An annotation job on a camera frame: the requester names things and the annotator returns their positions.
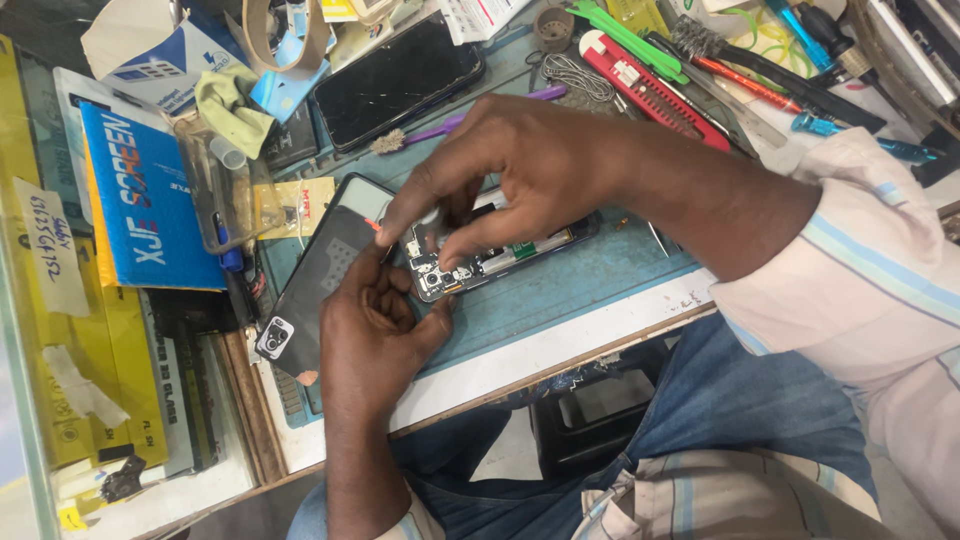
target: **sleeve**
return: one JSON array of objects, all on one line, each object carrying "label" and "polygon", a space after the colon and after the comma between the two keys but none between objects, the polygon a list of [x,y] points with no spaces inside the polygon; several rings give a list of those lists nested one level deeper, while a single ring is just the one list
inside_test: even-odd
[{"label": "sleeve", "polygon": [[437,520],[426,511],[423,503],[410,486],[410,509],[390,530],[376,537],[376,540],[445,540],[444,529]]},{"label": "sleeve", "polygon": [[810,221],[767,264],[710,293],[754,354],[796,349],[852,385],[871,438],[960,530],[960,248],[863,129],[811,150],[794,176],[823,186]]}]

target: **smartphone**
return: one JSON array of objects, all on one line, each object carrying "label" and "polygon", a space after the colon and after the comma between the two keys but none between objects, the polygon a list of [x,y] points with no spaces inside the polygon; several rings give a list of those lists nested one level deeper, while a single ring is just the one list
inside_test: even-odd
[{"label": "smartphone", "polygon": [[429,108],[486,70],[473,43],[454,45],[435,12],[313,90],[333,147],[345,154]]},{"label": "smartphone", "polygon": [[316,373],[320,302],[336,290],[347,268],[373,240],[393,199],[394,193],[359,174],[344,177],[256,338],[259,355],[294,378]]},{"label": "smartphone", "polygon": [[[477,219],[506,206],[507,199],[497,187],[477,197],[470,219]],[[590,238],[600,231],[598,214],[594,212],[543,240],[494,248],[468,258],[450,272],[443,272],[438,263],[438,252],[449,234],[443,221],[443,211],[435,209],[415,223],[400,241],[410,264],[417,293],[424,302],[434,302],[444,295],[462,293],[506,276],[522,264]]]}]

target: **small plastic cup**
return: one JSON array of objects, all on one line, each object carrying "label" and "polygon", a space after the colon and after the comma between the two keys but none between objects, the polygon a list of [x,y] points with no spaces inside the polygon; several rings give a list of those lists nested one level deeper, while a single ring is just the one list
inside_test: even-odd
[{"label": "small plastic cup", "polygon": [[224,137],[217,136],[210,141],[210,152],[220,160],[227,169],[235,171],[247,164],[247,155],[232,142]]}]

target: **knee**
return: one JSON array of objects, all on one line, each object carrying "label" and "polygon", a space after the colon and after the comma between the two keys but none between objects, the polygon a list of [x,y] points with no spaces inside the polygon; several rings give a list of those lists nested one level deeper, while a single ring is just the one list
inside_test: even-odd
[{"label": "knee", "polygon": [[326,540],[326,480],[313,488],[297,510],[287,540]]}]

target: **paper box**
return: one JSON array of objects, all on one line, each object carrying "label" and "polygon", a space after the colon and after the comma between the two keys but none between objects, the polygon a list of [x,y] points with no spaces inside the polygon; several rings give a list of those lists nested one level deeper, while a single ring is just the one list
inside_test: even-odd
[{"label": "paper box", "polygon": [[177,115],[194,105],[202,72],[247,59],[229,31],[199,9],[184,9],[175,25],[169,6],[167,0],[112,0],[81,43],[98,81]]}]

